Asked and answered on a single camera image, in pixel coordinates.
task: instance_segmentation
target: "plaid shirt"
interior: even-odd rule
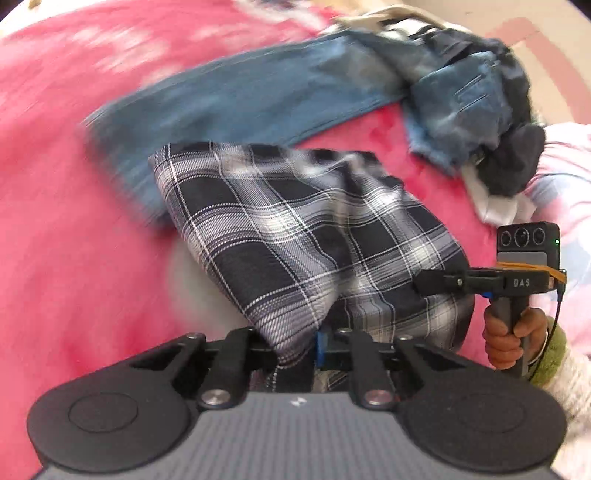
[[[323,322],[380,342],[464,340],[472,297],[421,297],[413,276],[465,268],[466,257],[373,154],[198,142],[166,145],[150,163],[193,256],[280,369],[302,363]]]

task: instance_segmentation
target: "camera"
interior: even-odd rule
[[[560,268],[560,228],[555,223],[505,225],[496,231],[496,260]]]

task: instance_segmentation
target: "camera lens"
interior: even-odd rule
[[[518,228],[515,232],[515,244],[518,247],[525,247],[530,243],[530,233],[523,227]]]
[[[541,245],[546,240],[546,232],[544,232],[543,228],[538,227],[534,230],[533,238],[536,245]]]
[[[501,233],[501,245],[503,247],[511,245],[511,234],[507,230]]]

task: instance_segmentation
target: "hand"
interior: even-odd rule
[[[485,310],[484,321],[482,337],[486,341],[486,353],[492,365],[499,370],[511,368],[523,356],[521,338],[531,334],[527,358],[535,358],[544,346],[548,319],[540,309],[525,309],[513,333],[509,333],[507,326],[494,317],[491,307]]]

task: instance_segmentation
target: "white knit sweater sleeve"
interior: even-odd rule
[[[560,403],[569,421],[553,469],[567,480],[591,480],[591,361],[567,347],[544,389]]]

